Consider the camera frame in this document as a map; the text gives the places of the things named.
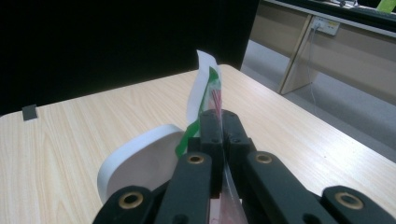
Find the black metal bracket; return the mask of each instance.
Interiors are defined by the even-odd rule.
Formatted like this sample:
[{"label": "black metal bracket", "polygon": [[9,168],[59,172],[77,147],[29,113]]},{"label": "black metal bracket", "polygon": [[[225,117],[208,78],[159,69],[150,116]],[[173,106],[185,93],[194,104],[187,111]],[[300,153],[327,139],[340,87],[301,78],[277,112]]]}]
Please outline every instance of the black metal bracket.
[{"label": "black metal bracket", "polygon": [[225,160],[249,224],[396,223],[354,189],[330,187],[321,197],[309,192],[279,158],[256,150],[234,113],[222,112],[223,139],[215,111],[204,112],[200,125],[201,137],[190,139],[168,183],[152,192],[120,189],[93,223],[208,223],[209,199],[219,197]]}]

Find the wall socket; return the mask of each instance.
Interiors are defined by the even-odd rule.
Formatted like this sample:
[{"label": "wall socket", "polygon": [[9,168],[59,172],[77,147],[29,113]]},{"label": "wall socket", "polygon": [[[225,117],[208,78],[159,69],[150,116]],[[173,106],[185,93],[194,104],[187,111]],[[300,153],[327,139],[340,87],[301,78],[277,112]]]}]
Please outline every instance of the wall socket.
[{"label": "wall socket", "polygon": [[312,29],[318,27],[318,31],[321,31],[328,35],[335,35],[340,27],[340,22],[330,21],[321,17],[316,16],[311,25]]}]

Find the wooden table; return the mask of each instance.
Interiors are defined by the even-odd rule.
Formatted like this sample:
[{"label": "wooden table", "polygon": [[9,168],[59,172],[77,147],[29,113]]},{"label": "wooden table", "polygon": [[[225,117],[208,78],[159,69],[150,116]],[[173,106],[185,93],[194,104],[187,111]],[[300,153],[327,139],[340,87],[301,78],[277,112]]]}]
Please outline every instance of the wooden table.
[{"label": "wooden table", "polygon": [[[357,189],[396,217],[396,164],[228,65],[223,108],[239,115],[258,150],[276,154],[307,189]],[[0,223],[90,223],[96,177],[127,141],[173,123],[185,129],[196,71],[0,118]]]}]

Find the black backdrop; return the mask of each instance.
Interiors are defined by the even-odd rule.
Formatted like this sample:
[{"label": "black backdrop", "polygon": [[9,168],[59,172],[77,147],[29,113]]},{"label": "black backdrop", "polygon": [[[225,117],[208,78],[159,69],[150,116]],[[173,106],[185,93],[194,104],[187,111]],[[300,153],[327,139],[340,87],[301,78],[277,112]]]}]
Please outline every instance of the black backdrop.
[{"label": "black backdrop", "polygon": [[0,115],[198,68],[240,68],[258,0],[0,3]]}]

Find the black object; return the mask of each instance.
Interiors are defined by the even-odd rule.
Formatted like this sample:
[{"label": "black object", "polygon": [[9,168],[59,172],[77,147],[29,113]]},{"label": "black object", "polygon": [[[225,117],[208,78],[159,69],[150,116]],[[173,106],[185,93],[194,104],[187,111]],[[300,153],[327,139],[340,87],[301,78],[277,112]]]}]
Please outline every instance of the black object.
[{"label": "black object", "polygon": [[200,116],[201,128],[213,136],[204,134],[192,138],[189,152],[179,159],[168,186],[152,192],[156,200],[151,200],[154,202],[151,207],[147,205],[144,211],[134,211],[141,213],[141,217],[149,214],[151,220],[138,222],[141,219],[123,218],[116,221],[121,211],[120,205],[114,202],[123,200],[121,195],[125,192],[121,189],[106,202],[94,223],[208,223],[209,195],[219,195],[217,185],[210,182],[221,183],[222,179],[213,169],[223,164],[223,160],[230,165],[249,224],[396,223],[390,214],[354,189],[326,188],[321,198],[306,190],[275,155],[256,151],[239,118],[230,111],[222,113],[224,152],[222,156],[213,153],[211,160],[209,154],[201,151],[218,149],[219,125],[214,118],[215,111],[206,111]]},{"label": "black object", "polygon": [[38,118],[37,111],[35,108],[36,108],[35,105],[28,105],[22,108],[23,121]]},{"label": "black object", "polygon": [[96,216],[94,224],[127,223],[145,224],[154,205],[155,195],[148,189],[130,186],[115,192]]},{"label": "black object", "polygon": [[0,115],[198,68],[240,68],[259,0],[0,1]]},{"label": "black object", "polygon": [[178,160],[154,223],[207,223],[211,168],[212,159],[205,153],[183,155]]}]

